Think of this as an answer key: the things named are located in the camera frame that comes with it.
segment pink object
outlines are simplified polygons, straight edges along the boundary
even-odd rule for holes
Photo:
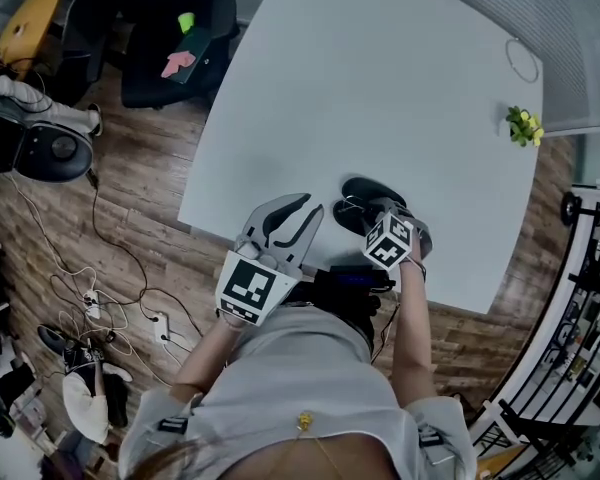
[[[188,68],[196,61],[195,56],[189,51],[175,52],[167,58],[169,62],[160,75],[162,78],[169,78],[171,75],[175,75],[181,67]]]

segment floor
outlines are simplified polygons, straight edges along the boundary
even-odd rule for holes
[[[94,144],[101,184],[95,211],[98,229],[137,255],[149,285],[182,300],[204,331],[215,319],[214,284],[225,249],[192,234],[178,222],[177,214],[208,112],[195,103],[171,105],[160,111],[125,109],[119,101],[119,86],[119,73],[105,66],[101,81],[83,100],[83,106],[90,101],[98,103],[105,117],[105,132]],[[431,305],[435,381],[441,393],[459,391],[479,407],[514,363],[546,302],[565,253],[568,230],[560,223],[559,203],[570,186],[573,163],[574,147],[569,140],[545,140],[520,237],[490,312],[479,315]],[[95,235],[91,220],[94,190],[85,179],[63,185],[34,183],[18,175],[14,179],[38,206],[50,240],[70,269],[92,265],[98,271],[97,287],[101,290],[120,301],[137,297],[144,286],[142,273],[124,251]],[[51,290],[49,276],[56,268],[49,250],[24,200],[5,176],[0,176],[0,242],[6,252],[4,273],[16,287],[11,293],[12,316],[20,343],[43,374],[58,371],[60,363],[41,346],[36,325],[58,325],[61,310],[71,313],[79,308],[72,309]],[[91,275],[85,272],[76,276],[76,281],[80,290],[86,291]],[[54,286],[62,297],[77,302],[57,279]],[[175,301],[149,292],[144,305],[167,313],[171,327],[195,343],[196,332]],[[385,301],[376,328],[384,326],[392,309],[393,301]],[[121,326],[124,320],[119,309],[110,306],[110,310],[115,326]],[[177,364],[154,343],[152,324],[138,305],[125,306],[125,311],[129,327],[124,332],[139,357],[168,382]],[[72,330],[66,315],[61,318],[63,327]],[[107,318],[102,325],[109,325]],[[391,363],[392,339],[376,362],[384,373]],[[128,351],[120,338],[113,345]],[[184,352],[178,347],[170,345],[169,349],[183,358]],[[139,394],[159,381],[135,355],[124,355],[111,347],[108,354],[134,376],[131,418]],[[60,382],[61,376],[53,375],[41,394],[52,435],[70,428]]]

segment gold necklace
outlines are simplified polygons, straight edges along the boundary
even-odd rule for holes
[[[280,455],[280,458],[278,459],[278,461],[273,465],[273,467],[271,468],[271,471],[269,471],[269,474],[265,477],[266,480],[273,478],[273,474],[276,472],[278,467],[284,462],[284,459],[286,459],[287,456],[291,453],[291,451],[293,450],[293,447],[300,440],[300,437],[304,433],[309,435],[309,437],[311,437],[313,439],[313,441],[318,445],[318,448],[320,448],[322,450],[322,453],[324,453],[324,456],[331,463],[331,465],[333,466],[333,469],[335,469],[335,471],[338,475],[338,478],[340,480],[344,480],[344,476],[342,476],[342,473],[340,473],[340,470],[338,469],[338,466],[336,466],[335,462],[333,462],[331,457],[329,457],[329,454],[327,453],[327,450],[324,448],[323,444],[320,442],[320,439],[309,434],[309,427],[311,426],[312,423],[313,423],[313,416],[311,415],[310,412],[300,413],[300,415],[298,416],[298,425],[297,425],[298,435],[296,436],[296,438],[293,441],[291,441],[291,443],[289,444],[287,449],[282,453],[282,455]]]

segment black chair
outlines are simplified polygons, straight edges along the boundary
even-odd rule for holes
[[[134,23],[126,54],[107,50],[118,12]],[[186,84],[160,75],[183,38],[178,16],[193,12],[195,26],[211,33],[205,61]],[[229,42],[239,32],[235,0],[74,0],[63,33],[63,60],[54,99],[74,105],[100,78],[105,60],[122,69],[125,107],[161,107],[217,89],[229,67]]]

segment white shirt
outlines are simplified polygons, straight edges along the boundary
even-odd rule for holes
[[[297,418],[306,411],[313,416],[311,436],[361,433],[378,439],[400,478],[473,480],[476,459],[460,403],[434,397],[401,409],[388,380],[369,363],[364,339],[337,317],[313,307],[281,307],[241,338],[231,364],[198,407],[189,411],[164,390],[143,394],[120,451],[120,475],[187,439],[198,441],[200,451],[175,478],[218,478],[253,452],[295,439]],[[164,418],[183,414],[184,436],[158,430]],[[433,469],[427,457],[434,449],[419,446],[419,433],[428,427],[444,436],[433,456],[450,457]]]
[[[109,432],[107,397],[91,396],[84,379],[75,372],[62,380],[62,397],[76,430],[87,439],[104,443]]]

